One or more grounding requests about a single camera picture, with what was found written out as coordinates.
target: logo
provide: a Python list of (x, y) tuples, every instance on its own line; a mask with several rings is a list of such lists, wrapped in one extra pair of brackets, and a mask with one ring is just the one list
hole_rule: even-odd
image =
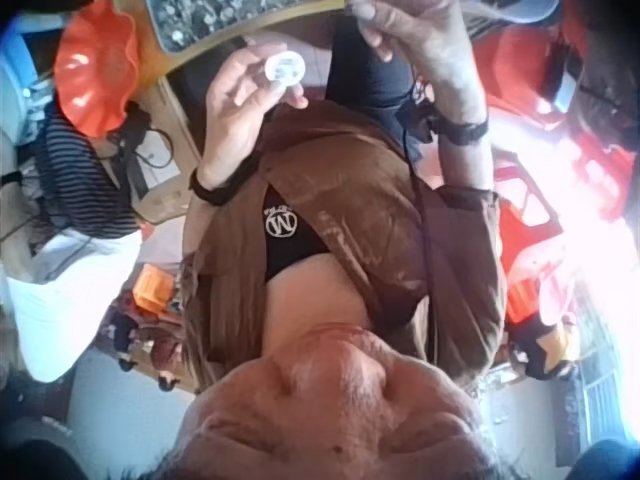
[(264, 228), (272, 237), (287, 238), (296, 233), (298, 217), (286, 205), (268, 208), (264, 214), (267, 216)]

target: wrist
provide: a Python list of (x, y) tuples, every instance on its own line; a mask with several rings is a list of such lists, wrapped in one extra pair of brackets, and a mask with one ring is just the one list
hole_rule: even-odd
[(487, 100), (477, 73), (463, 80), (434, 82), (433, 94), (436, 108), (453, 123), (482, 123), (487, 118)]
[(203, 162), (196, 169), (196, 180), (206, 190), (214, 190), (222, 187), (234, 171), (235, 168), (223, 162)]

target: black wristband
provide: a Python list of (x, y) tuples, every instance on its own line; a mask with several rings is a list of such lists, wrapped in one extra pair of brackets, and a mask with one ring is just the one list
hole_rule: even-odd
[(489, 131), (489, 117), (482, 123), (453, 123), (442, 115), (433, 102), (424, 100), (420, 104), (422, 115), (426, 118), (430, 130), (444, 135), (454, 145), (464, 147), (477, 142)]
[(189, 178), (189, 189), (193, 190), (196, 197), (216, 207), (224, 205), (231, 199), (233, 194), (230, 194), (229, 189), (226, 187), (218, 187), (213, 190), (204, 188), (198, 181), (197, 171), (198, 169), (196, 168)]
[(256, 170), (258, 170), (258, 155), (252, 153), (249, 158), (245, 159), (244, 162), (240, 164), (238, 169), (225, 182), (224, 186), (214, 188), (213, 190), (207, 190), (200, 185), (200, 182), (198, 182), (196, 169), (193, 171), (191, 178), (189, 179), (189, 188), (193, 190), (193, 193), (200, 200), (204, 200), (215, 207), (221, 207), (231, 200), (236, 193), (238, 193), (240, 187), (244, 185)]

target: black shirt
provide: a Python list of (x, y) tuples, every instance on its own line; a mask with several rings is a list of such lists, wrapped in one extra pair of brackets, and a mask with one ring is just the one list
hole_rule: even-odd
[(264, 198), (262, 214), (267, 243), (266, 282), (300, 260), (329, 252), (311, 226), (271, 186)]

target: floor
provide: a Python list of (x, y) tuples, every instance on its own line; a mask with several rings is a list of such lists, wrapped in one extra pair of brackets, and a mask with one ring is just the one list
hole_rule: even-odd
[(76, 370), (68, 426), (90, 478), (152, 468), (173, 445), (192, 400), (182, 390), (161, 392), (155, 380), (121, 371), (97, 350), (85, 352)]

